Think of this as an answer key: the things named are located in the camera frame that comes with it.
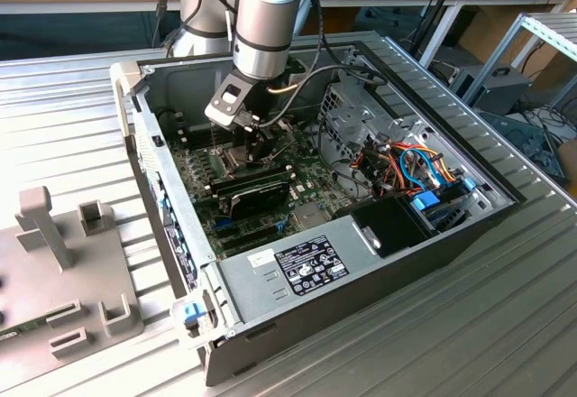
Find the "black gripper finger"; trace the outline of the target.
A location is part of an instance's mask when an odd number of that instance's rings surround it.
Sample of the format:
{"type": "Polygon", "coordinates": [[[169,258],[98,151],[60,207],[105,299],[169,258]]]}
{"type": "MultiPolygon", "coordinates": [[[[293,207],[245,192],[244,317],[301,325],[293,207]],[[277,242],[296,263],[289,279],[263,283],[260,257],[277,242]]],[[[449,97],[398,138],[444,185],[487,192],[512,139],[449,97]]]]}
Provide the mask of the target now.
{"type": "Polygon", "coordinates": [[[283,135],[283,130],[274,125],[271,127],[267,127],[264,129],[264,157],[265,158],[271,158],[272,155],[274,154],[275,148],[279,142],[279,139],[282,137],[283,135]]]}
{"type": "Polygon", "coordinates": [[[254,130],[246,133],[246,159],[248,162],[254,163],[261,160],[262,139],[261,132],[254,130]]]}

